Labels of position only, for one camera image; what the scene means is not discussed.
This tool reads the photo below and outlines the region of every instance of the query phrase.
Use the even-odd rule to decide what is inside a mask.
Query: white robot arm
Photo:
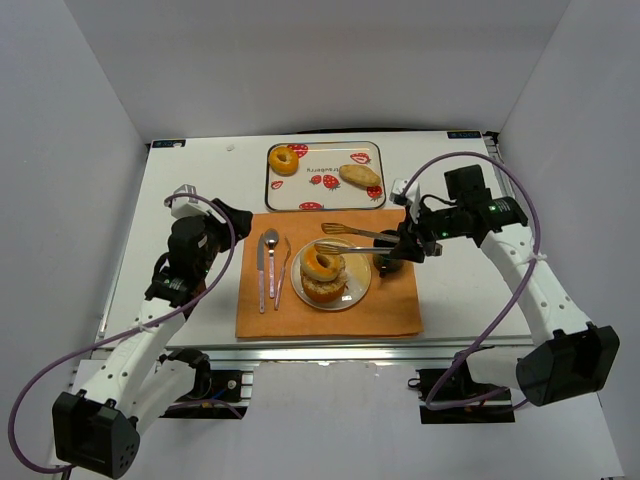
[[[195,194],[184,185],[175,193]],[[56,455],[110,478],[130,468],[140,436],[178,398],[204,398],[210,390],[209,358],[195,349],[172,352],[148,376],[171,337],[184,325],[191,304],[220,252],[249,235],[252,214],[220,200],[211,203],[229,225],[219,222],[193,198],[177,198],[171,213],[169,252],[156,262],[151,285],[132,328],[140,333],[122,340],[105,364],[76,394],[62,393],[53,406]]]
[[[493,262],[515,294],[534,256],[524,212],[513,198],[491,198],[478,165],[447,172],[445,179],[449,197],[455,201],[437,211],[426,206],[417,183],[395,181],[391,200],[405,206],[406,217],[398,226],[400,240],[392,258],[422,262],[425,256],[442,255],[438,241],[466,236]],[[532,404],[541,406],[602,389],[619,339],[611,327],[596,327],[578,308],[544,256],[537,255],[535,260],[518,298],[534,346],[465,352],[470,353],[467,368],[459,377],[468,372],[471,382],[467,384],[519,389]]]

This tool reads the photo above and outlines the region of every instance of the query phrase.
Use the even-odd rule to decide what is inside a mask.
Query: silver spoon
[[[280,237],[278,232],[270,228],[264,233],[264,243],[269,247],[269,298],[276,296],[276,280],[275,280],[275,248]]]

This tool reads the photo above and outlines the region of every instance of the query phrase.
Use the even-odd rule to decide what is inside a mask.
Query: white plate
[[[320,310],[337,311],[344,310],[352,307],[358,303],[366,295],[371,285],[371,266],[369,265],[369,259],[366,255],[361,253],[349,253],[344,255],[345,272],[347,273],[347,288],[341,298],[328,303],[318,303],[311,300],[304,289],[302,288],[302,279],[300,278],[300,254],[310,245],[320,242],[328,241],[332,243],[338,243],[347,247],[355,247],[351,242],[335,237],[318,238],[313,242],[305,245],[293,259],[293,265],[291,266],[291,284],[298,296],[303,302],[311,305]]]

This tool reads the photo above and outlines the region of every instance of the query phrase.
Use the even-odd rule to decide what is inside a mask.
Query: orange placemat
[[[236,337],[313,337],[313,336],[377,336],[416,335],[423,331],[418,305],[413,264],[405,262],[400,272],[381,279],[371,264],[371,286],[354,307],[340,312],[316,310],[304,303],[291,285],[291,265],[298,251],[307,243],[326,236],[322,222],[344,223],[355,228],[382,231],[395,229],[404,218],[403,210],[267,213],[253,217],[251,235],[244,240],[242,277],[236,317]],[[275,228],[280,234],[276,247],[276,281],[286,254],[285,235],[291,242],[291,258],[287,266],[280,309],[273,309],[268,286],[265,291],[266,311],[259,312],[257,244],[260,234]],[[371,239],[345,235],[360,246],[370,246]],[[268,283],[268,258],[265,258],[265,283]]]

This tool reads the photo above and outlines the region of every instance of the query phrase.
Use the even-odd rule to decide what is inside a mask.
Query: white tray
[[[280,143],[269,152],[281,145],[298,152],[300,164],[296,173],[282,176],[267,162],[264,200],[270,210],[370,210],[384,205],[387,193],[380,150],[375,143]],[[367,189],[343,181],[338,173],[340,167],[355,164],[366,165],[380,175],[380,187]]]

